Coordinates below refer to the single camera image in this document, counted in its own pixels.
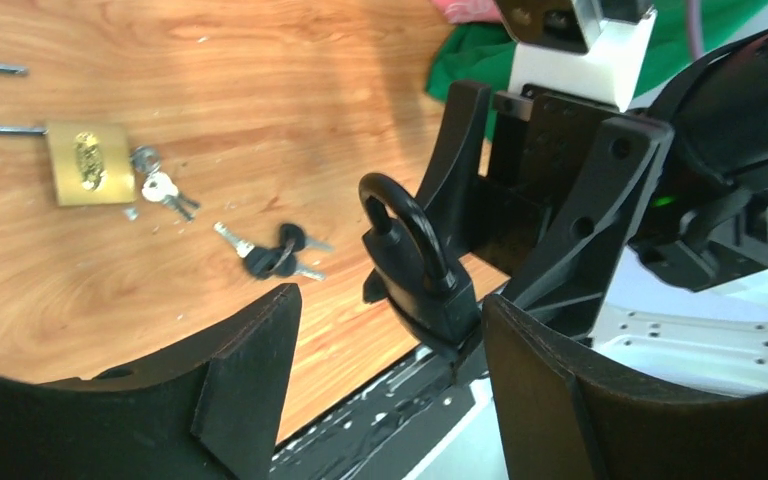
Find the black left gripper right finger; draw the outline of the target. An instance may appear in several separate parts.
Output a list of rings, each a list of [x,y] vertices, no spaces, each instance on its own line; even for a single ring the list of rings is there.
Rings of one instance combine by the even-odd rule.
[[[513,479],[768,479],[768,393],[639,372],[493,295],[482,330]]]

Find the small brass key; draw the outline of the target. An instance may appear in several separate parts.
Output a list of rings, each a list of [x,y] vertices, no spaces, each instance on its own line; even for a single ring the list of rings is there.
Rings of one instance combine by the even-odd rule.
[[[171,177],[161,169],[161,156],[152,146],[137,147],[130,156],[134,169],[144,175],[143,198],[179,214],[187,223],[195,219],[199,202],[184,195]]]

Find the black padlock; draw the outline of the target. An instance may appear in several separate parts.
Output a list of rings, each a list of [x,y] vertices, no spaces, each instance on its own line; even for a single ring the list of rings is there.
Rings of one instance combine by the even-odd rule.
[[[425,211],[394,179],[369,173],[358,186],[370,222],[362,242],[373,270],[367,304],[387,301],[403,327],[451,363],[468,353],[479,324],[472,279],[438,238]]]

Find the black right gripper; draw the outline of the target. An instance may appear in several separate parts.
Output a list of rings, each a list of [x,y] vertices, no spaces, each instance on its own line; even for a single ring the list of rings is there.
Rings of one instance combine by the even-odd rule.
[[[478,176],[487,115],[496,117],[494,136]],[[513,275],[503,298],[561,335],[584,338],[673,138],[665,122],[560,93],[525,98],[458,80],[416,201],[451,255],[471,247]]]

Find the black-headed key bunch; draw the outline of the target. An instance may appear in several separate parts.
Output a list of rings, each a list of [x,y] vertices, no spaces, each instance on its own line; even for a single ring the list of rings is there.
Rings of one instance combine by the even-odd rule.
[[[276,247],[264,247],[235,235],[224,223],[216,222],[213,229],[234,249],[242,261],[244,270],[258,280],[272,277],[289,278],[302,276],[323,281],[326,274],[303,265],[297,254],[305,249],[331,252],[327,243],[311,237],[301,226],[295,223],[282,223],[278,228]]]

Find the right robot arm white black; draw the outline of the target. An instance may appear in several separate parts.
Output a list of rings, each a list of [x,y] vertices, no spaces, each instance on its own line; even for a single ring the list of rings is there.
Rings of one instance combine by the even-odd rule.
[[[459,367],[497,349],[461,258],[506,273],[510,337],[584,349],[620,256],[704,291],[768,270],[768,29],[708,52],[631,112],[542,34],[505,91],[452,84],[416,194],[360,185],[365,247],[405,328]]]

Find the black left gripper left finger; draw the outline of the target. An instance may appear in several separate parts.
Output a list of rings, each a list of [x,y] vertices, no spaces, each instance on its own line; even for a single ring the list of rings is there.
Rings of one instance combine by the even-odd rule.
[[[0,376],[0,479],[266,478],[301,310],[282,284],[89,380]]]

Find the brass padlock steel shackle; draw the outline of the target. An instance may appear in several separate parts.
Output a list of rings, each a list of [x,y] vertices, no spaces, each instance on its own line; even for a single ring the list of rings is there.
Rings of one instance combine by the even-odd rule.
[[[136,200],[128,136],[117,124],[48,121],[0,125],[0,135],[41,136],[62,207],[128,204]]]

